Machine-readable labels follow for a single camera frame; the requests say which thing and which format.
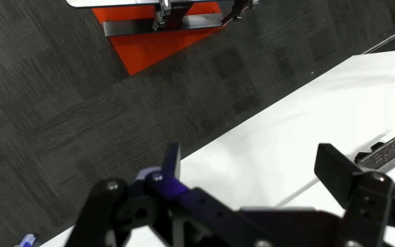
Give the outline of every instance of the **gray carpet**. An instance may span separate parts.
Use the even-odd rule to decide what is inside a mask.
[[[188,155],[395,31],[392,0],[266,0],[129,77],[93,15],[65,10],[0,0],[0,246],[54,236],[97,180],[133,180],[170,141]]]

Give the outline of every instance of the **white table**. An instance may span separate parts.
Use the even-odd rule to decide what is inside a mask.
[[[159,0],[66,0],[73,7],[107,7],[107,5],[145,5],[158,4]],[[170,0],[172,3],[203,3],[209,0]]]
[[[181,180],[232,208],[276,206],[316,180],[318,143],[353,158],[387,133],[395,134],[395,52],[353,56],[184,159]],[[291,204],[342,213],[321,184]],[[130,246],[161,244],[147,229],[137,235]],[[60,247],[63,239],[44,246]]]

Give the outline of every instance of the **screw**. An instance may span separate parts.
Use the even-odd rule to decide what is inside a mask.
[[[348,241],[346,241],[344,247],[364,247],[364,246],[355,240],[348,240]]]
[[[272,247],[272,244],[266,240],[257,240],[255,247]]]
[[[163,3],[165,11],[170,11],[172,10],[170,8],[170,0],[163,0],[162,3]]]
[[[107,182],[107,189],[110,189],[110,191],[115,191],[115,189],[118,189],[118,187],[119,187],[119,184],[115,180]]]
[[[374,180],[380,181],[380,182],[384,182],[385,181],[385,177],[380,173],[373,173],[373,177]]]
[[[154,173],[152,180],[154,181],[162,181],[165,177],[161,173]]]
[[[252,0],[251,3],[250,3],[250,8],[251,10],[255,10],[255,7],[259,4],[259,0]]]
[[[359,213],[364,215],[364,217],[369,217],[368,211],[365,208],[361,208]]]

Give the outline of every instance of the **silver bolt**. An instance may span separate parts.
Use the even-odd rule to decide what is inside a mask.
[[[110,182],[107,182],[107,189],[110,189],[110,191],[115,191],[115,189],[118,189],[118,182],[117,181],[110,181]]]
[[[161,173],[152,174],[154,181],[162,181],[165,177]]]
[[[348,240],[348,241],[346,241],[344,247],[364,247],[364,246],[355,240]]]
[[[250,3],[250,8],[252,8],[252,10],[255,10],[255,7],[259,4],[259,0],[252,0],[251,3]]]
[[[374,180],[380,181],[380,182],[384,182],[385,181],[385,177],[380,173],[374,173],[373,174]]]
[[[266,240],[257,240],[255,247],[272,247],[272,244]]]
[[[163,0],[162,3],[163,3],[165,10],[169,11],[170,10],[170,0]]]

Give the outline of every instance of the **orange object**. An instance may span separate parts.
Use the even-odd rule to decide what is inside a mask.
[[[188,14],[221,12],[217,3],[198,3]],[[154,18],[151,5],[95,8],[95,16],[100,23]],[[110,37],[110,42],[129,74],[137,74],[155,63],[174,55],[176,52],[214,34],[220,29],[176,30],[166,33],[147,33]]]

